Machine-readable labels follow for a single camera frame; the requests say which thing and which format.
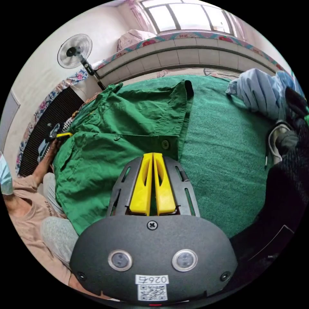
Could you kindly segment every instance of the blue cloth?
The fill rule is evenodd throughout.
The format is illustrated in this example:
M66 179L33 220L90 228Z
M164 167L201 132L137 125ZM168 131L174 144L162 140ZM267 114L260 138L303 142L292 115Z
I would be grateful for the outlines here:
M285 90L292 88L304 97L296 78L283 71L270 76L258 69L250 69L228 84L226 93L236 95L252 112L261 112L273 120L286 120L293 112L285 100Z
M2 153L0 153L0 185L1 193L3 195L13 194L13 180L10 173L9 166L4 159Z

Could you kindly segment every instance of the window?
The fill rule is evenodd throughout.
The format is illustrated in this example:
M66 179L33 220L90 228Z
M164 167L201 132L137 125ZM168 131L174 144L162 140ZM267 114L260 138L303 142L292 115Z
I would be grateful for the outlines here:
M200 0L142 0L157 33L208 30L234 35L224 10Z

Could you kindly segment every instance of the printed number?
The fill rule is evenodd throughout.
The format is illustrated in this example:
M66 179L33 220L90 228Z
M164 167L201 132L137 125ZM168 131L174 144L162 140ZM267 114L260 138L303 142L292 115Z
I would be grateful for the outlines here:
M168 276L136 275L135 284L168 284Z

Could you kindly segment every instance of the green shirt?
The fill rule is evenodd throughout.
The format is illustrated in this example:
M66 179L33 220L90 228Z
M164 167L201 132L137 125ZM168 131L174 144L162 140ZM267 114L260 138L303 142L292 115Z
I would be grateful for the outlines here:
M191 82L119 93L121 87L109 86L80 111L73 137L54 161L57 201L79 235L105 217L111 190L129 161L149 152L179 160L183 149Z

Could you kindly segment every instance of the human hand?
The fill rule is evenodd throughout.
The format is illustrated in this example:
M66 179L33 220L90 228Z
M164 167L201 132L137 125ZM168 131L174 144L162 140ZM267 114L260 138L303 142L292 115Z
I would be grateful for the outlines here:
M61 146L61 142L55 139L49 147L48 155L54 158L58 150L60 149L60 146Z

